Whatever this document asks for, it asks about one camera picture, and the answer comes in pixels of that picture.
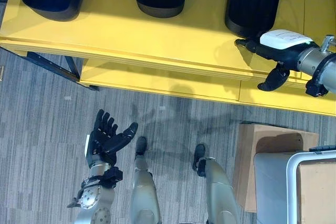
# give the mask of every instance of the silver metal cylinder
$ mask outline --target silver metal cylinder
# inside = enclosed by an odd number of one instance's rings
[[[321,83],[330,92],[336,93],[336,62],[329,63],[321,75]]]
[[[297,67],[301,72],[312,76],[321,61],[331,53],[329,51],[322,52],[319,48],[308,48],[301,53]]]
[[[93,176],[102,176],[104,172],[106,172],[110,168],[111,168],[111,165],[109,163],[96,162],[90,168],[89,178]]]

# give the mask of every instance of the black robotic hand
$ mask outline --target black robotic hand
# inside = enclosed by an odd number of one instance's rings
[[[118,126],[114,118],[104,110],[99,110],[93,131],[90,134],[86,160],[89,167],[96,161],[104,161],[114,166],[117,162],[116,152],[124,148],[134,138],[138,124],[132,123],[122,133],[116,134]]]

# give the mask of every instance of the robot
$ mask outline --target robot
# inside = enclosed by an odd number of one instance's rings
[[[100,110],[90,134],[86,159],[89,177],[82,182],[76,198],[68,208],[80,207],[75,224],[110,224],[114,188],[123,179],[123,173],[115,167],[116,152],[134,138],[138,124],[132,123],[122,133],[116,134],[117,125],[109,113]],[[132,224],[161,224],[161,214],[156,187],[145,159],[147,139],[137,140],[135,171],[130,220]],[[205,146],[195,148],[192,168],[199,177],[206,179],[207,224],[239,224],[238,205],[232,186],[221,166],[214,158],[205,157]]]
[[[293,70],[312,76],[306,84],[306,94],[319,97],[329,91],[336,93],[336,53],[329,51],[330,46],[336,45],[333,35],[326,35],[321,47],[309,37],[284,29],[268,31],[252,39],[237,39],[235,43],[277,62],[265,82],[258,85],[260,90],[278,89]]]

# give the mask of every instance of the black metal table leg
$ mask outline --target black metal table leg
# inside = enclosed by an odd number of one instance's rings
[[[33,64],[36,64],[52,73],[55,73],[59,76],[62,76],[64,77],[65,79],[67,80],[70,80],[72,82],[75,82],[77,84],[79,84],[79,78],[80,78],[80,75],[79,75],[79,72],[77,70],[77,67],[76,67],[76,64],[73,60],[72,57],[70,56],[66,56],[66,60],[68,62],[68,65],[69,65],[69,68],[71,71],[68,71],[67,69],[51,62],[50,60],[42,57],[41,55],[35,53],[35,52],[28,52],[27,53],[27,56],[26,57],[22,57],[23,59],[26,59],[28,61],[30,61],[31,63]],[[95,91],[98,91],[99,88],[97,86],[88,86],[88,87],[85,87],[85,88],[88,88],[90,90],[95,90]]]
[[[67,60],[68,66],[71,70],[71,73],[73,73],[78,79],[80,78],[77,66],[74,62],[74,59],[71,56],[64,56],[65,59]]]

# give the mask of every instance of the white bin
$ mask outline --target white bin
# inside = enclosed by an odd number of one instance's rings
[[[297,224],[297,167],[336,158],[336,151],[258,153],[254,157],[258,224]]]

